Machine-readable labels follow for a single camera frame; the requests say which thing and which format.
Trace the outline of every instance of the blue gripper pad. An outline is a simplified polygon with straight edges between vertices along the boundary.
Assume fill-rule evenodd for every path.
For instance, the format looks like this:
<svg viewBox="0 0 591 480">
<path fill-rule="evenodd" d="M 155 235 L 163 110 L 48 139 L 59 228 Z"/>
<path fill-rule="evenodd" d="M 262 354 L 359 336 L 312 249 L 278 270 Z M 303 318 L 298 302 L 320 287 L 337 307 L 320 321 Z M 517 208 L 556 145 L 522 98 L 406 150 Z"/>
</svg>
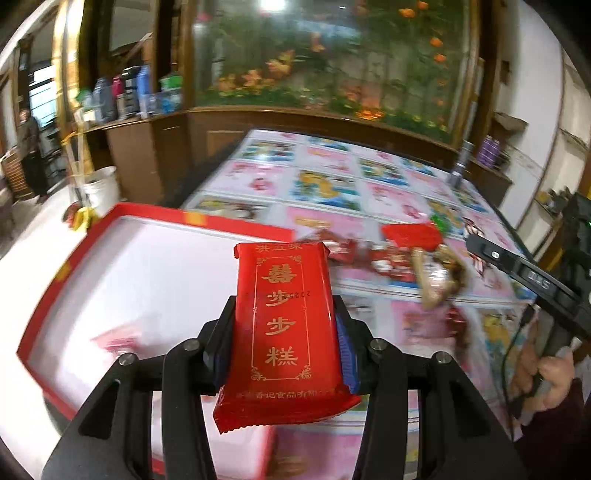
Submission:
<svg viewBox="0 0 591 480">
<path fill-rule="evenodd" d="M 338 314 L 335 314 L 335 318 L 337 337 L 339 339 L 340 370 L 343 375 L 343 383 L 347 385 L 349 392 L 355 395 L 359 392 L 359 387 L 361 386 L 359 372 L 357 370 L 357 362 L 355 359 L 355 351 L 353 349 L 353 344 L 347 335 L 343 320 Z"/>
</svg>

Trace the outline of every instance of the cartoon printed tablecloth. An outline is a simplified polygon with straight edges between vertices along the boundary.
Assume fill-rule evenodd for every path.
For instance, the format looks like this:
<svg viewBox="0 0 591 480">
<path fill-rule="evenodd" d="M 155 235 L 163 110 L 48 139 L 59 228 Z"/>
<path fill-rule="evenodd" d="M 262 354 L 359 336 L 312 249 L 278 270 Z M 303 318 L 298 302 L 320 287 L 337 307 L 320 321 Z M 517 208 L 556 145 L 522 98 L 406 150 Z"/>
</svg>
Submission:
<svg viewBox="0 0 591 480">
<path fill-rule="evenodd" d="M 439 350 L 454 355 L 493 411 L 502 416 L 501 358 L 532 294 L 494 267 L 484 276 L 477 272 L 463 240 L 466 225 L 508 250 L 521 252 L 476 188 L 465 180 L 459 191 L 452 190 L 446 176 L 436 168 L 358 145 L 253 130 L 184 208 L 290 228 L 297 238 L 327 229 L 361 242 L 383 241 L 383 223 L 425 222 L 434 213 L 446 217 L 451 225 L 446 243 L 465 263 L 469 279 L 450 304 L 425 312 L 413 275 L 393 281 L 343 266 L 332 267 L 333 292 L 343 296 L 351 316 L 366 322 L 374 336 L 415 355 L 431 356 Z M 461 358 L 456 340 L 444 328 L 450 306 L 469 325 Z M 510 378 L 512 362 L 508 363 Z M 273 462 L 277 471 L 271 473 L 302 479 L 350 478 L 365 411 L 366 401 L 320 424 L 279 428 Z M 409 393 L 408 418 L 410 474 L 416 469 L 418 449 L 413 393 Z M 321 443 L 329 446 L 315 446 Z M 326 448 L 338 451 L 331 457 L 334 462 L 319 460 L 319 452 Z"/>
</svg>

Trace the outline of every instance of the black cable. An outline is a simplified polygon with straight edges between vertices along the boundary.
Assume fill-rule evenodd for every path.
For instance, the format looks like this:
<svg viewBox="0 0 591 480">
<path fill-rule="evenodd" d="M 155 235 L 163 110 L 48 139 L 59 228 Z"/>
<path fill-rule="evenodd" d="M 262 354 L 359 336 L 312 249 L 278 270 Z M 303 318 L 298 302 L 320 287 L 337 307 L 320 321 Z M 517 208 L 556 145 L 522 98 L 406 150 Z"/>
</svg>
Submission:
<svg viewBox="0 0 591 480">
<path fill-rule="evenodd" d="M 507 426 L 509 427 L 509 435 L 511 436 L 512 442 L 515 441 L 515 432 L 513 431 L 513 422 L 511 421 L 511 412 L 509 410 L 509 394 L 507 393 L 507 378 L 506 378 L 506 372 L 505 372 L 507 358 L 509 358 L 509 354 L 511 353 L 511 350 L 513 350 L 513 347 L 515 346 L 515 343 L 517 341 L 517 338 L 519 337 L 519 334 L 526 327 L 526 325 L 531 321 L 531 319 L 534 317 L 534 313 L 535 313 L 535 308 L 532 305 L 528 305 L 525 308 L 523 315 L 521 316 L 521 320 L 519 321 L 519 327 L 517 328 L 517 331 L 513 335 L 513 338 L 511 339 L 511 341 L 509 343 L 509 347 L 507 348 L 505 355 L 503 355 L 503 361 L 501 362 L 501 387 L 503 389 L 503 400 L 505 402 L 505 409 L 506 409 L 506 413 L 507 413 L 507 423 L 508 423 Z"/>
</svg>

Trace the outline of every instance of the red candy wrapper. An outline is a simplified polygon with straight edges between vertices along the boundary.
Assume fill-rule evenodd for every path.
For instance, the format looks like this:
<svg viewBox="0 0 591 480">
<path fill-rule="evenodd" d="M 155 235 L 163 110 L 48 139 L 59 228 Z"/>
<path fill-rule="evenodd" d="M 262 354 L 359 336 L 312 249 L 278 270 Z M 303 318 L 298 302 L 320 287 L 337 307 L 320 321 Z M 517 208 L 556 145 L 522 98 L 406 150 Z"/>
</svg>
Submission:
<svg viewBox="0 0 591 480">
<path fill-rule="evenodd" d="M 405 283 L 415 282 L 408 248 L 398 248 L 390 242 L 373 244 L 368 251 L 368 260 L 371 268 L 384 277 Z"/>
<path fill-rule="evenodd" d="M 300 243 L 322 242 L 329 249 L 329 258 L 344 265 L 355 262 L 357 240 L 343 238 L 327 229 L 320 229 L 299 240 Z"/>
<path fill-rule="evenodd" d="M 221 433 L 296 424 L 357 405 L 343 384 L 321 243 L 239 244 L 232 359 L 213 410 Z"/>
<path fill-rule="evenodd" d="M 386 239 L 400 248 L 420 247 L 427 252 L 433 252 L 443 243 L 441 232 L 434 223 L 382 225 L 382 233 Z"/>
</svg>

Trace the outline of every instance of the human hand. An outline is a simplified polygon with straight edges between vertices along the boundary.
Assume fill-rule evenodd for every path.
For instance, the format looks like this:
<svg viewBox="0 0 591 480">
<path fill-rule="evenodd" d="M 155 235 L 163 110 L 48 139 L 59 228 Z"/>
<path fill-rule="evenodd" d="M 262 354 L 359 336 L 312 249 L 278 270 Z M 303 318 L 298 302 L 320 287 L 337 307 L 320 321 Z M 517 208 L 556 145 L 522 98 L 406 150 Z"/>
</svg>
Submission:
<svg viewBox="0 0 591 480">
<path fill-rule="evenodd" d="M 532 413 L 556 408 L 566 398 L 570 384 L 574 378 L 573 353 L 568 351 L 564 358 L 544 357 L 538 359 L 534 343 L 537 336 L 537 324 L 530 328 L 527 341 L 524 343 L 515 375 L 509 384 L 509 397 L 515 398 L 529 393 L 533 386 L 533 377 L 539 371 L 545 380 L 551 383 L 550 390 L 539 397 L 528 397 L 524 401 L 523 411 Z"/>
</svg>

